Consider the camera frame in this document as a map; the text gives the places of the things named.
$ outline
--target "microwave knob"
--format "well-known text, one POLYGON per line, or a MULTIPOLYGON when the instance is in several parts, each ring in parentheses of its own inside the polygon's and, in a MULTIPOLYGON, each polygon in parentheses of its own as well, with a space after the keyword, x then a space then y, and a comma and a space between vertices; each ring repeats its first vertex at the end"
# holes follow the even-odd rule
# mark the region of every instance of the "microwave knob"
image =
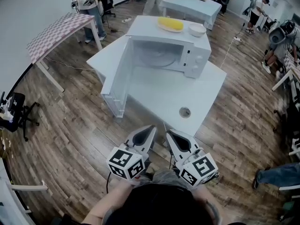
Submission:
POLYGON ((196 63, 201 63, 202 59, 203 59, 203 56, 197 56, 196 63))
POLYGON ((196 72, 198 70, 198 68, 199 67, 197 65, 194 65, 193 68, 192 68, 193 72, 196 72))

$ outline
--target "table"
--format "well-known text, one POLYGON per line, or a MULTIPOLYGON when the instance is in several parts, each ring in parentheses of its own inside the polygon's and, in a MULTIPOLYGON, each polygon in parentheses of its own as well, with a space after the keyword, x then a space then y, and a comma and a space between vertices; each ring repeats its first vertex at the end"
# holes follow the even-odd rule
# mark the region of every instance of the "table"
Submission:
MULTIPOLYGON (((102 83, 116 70, 128 39, 128 36, 120 37, 87 61, 102 83)), ((166 125, 194 136, 225 77, 226 73, 210 62, 197 79, 185 77, 178 71, 135 67, 128 96, 166 125), (190 109, 189 118, 180 116, 179 109, 182 107, 190 109)))
POLYGON ((11 185, 6 169, 0 158, 0 201, 3 203, 1 206, 1 218, 3 224, 22 224, 22 225, 35 225, 29 213, 31 210, 25 209, 17 197, 15 190, 19 191, 46 191, 48 187, 42 186, 20 186, 11 185))
POLYGON ((73 35, 79 29, 87 25, 90 25, 98 50, 100 51, 102 49, 102 46, 98 39, 98 33, 94 21, 94 16, 91 15, 68 13, 55 21, 44 31, 39 33, 38 36, 27 45, 32 64, 36 64, 45 74, 45 76, 61 92, 63 92, 64 89, 47 71, 49 67, 45 64, 43 58, 64 40, 66 40, 69 36, 73 35))
POLYGON ((290 80, 296 78, 298 82, 300 81, 300 67, 295 66, 294 58, 288 52, 285 55, 284 65, 286 68, 286 74, 272 88, 273 91, 275 91, 287 78, 290 78, 290 80))
POLYGON ((216 17, 221 10, 221 4, 212 0, 162 0, 160 6, 164 8, 164 16, 166 16, 166 9, 173 9, 184 14, 197 17, 204 20, 204 26, 209 30, 215 23, 216 17))

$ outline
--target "white bowl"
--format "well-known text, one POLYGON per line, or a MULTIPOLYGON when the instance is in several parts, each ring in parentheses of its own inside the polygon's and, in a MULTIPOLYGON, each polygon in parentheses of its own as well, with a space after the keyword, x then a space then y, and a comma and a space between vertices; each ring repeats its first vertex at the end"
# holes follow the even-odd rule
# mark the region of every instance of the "white bowl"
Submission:
POLYGON ((188 27, 188 32, 195 37, 201 37, 206 33, 206 28, 202 24, 191 24, 188 27))

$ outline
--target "wooden floor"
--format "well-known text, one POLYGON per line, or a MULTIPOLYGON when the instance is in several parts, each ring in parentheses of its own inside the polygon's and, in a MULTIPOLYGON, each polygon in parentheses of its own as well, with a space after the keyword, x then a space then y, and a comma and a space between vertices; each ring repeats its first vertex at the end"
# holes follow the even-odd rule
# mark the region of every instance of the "wooden floor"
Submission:
MULTIPOLYGON (((126 32, 130 24, 121 20, 142 14, 143 6, 144 2, 117 6, 117 17, 108 18, 110 27, 126 32)), ((182 18, 181 14, 169 14, 182 18)), ((198 22, 191 17, 187 19, 198 22)), ((226 13, 224 17, 218 15, 213 31, 208 31, 210 61, 216 66, 223 62, 242 24, 240 18, 226 13)), ((122 32, 109 34, 102 44, 106 46, 122 35, 122 32)), ((230 218, 248 225, 273 225, 285 202, 284 195, 271 185, 253 191, 251 183, 257 169, 288 162, 287 155, 279 149, 279 136, 272 132, 279 123, 273 110, 282 109, 285 99, 281 88, 276 92, 271 90, 275 71, 269 75, 257 64, 267 47, 267 34, 249 36, 242 31, 239 37, 243 39, 240 49, 249 56, 232 44, 222 66, 226 80, 196 138, 219 167, 220 177, 207 187, 230 218)), ((89 68, 85 62, 96 52, 95 43, 78 44, 71 37, 51 52, 49 58, 89 68)), ((101 83, 93 71, 74 70, 55 62, 48 65, 50 73, 66 90, 60 93, 37 67, 15 89, 26 95, 28 105, 38 101, 41 106, 32 114, 40 126, 29 126, 28 142, 23 140, 22 130, 14 134, 4 132, 4 138, 12 142, 7 149, 12 178, 15 184, 36 185, 44 180, 48 185, 46 192, 21 193, 40 224, 49 224, 54 216, 64 213, 82 221, 105 194, 109 173, 106 156, 129 132, 147 121, 137 117, 130 107, 122 120, 115 120, 98 96, 101 83)), ((150 158, 155 169, 168 167, 170 156, 162 146, 156 145, 150 158)), ((116 179, 112 179, 110 186, 115 183, 116 179)))

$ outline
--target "pink checkered tablecloth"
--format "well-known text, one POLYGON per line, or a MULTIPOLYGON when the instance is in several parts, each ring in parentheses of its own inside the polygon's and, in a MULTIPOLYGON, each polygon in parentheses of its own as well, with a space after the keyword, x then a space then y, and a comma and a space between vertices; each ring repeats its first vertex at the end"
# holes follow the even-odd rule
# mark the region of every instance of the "pink checkered tablecloth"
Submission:
POLYGON ((285 68, 286 68, 286 71, 292 69, 293 72, 298 76, 298 78, 300 79, 300 66, 296 66, 295 63, 294 63, 294 58, 293 56, 287 52, 286 55, 285 55, 285 68))
POLYGON ((66 37, 73 34, 75 30, 93 19, 94 16, 91 15, 68 13, 55 21, 28 43, 27 49, 32 63, 36 63, 40 58, 44 57, 49 50, 56 47, 66 37), (70 17, 72 17, 72 19, 65 22, 65 20, 70 17))

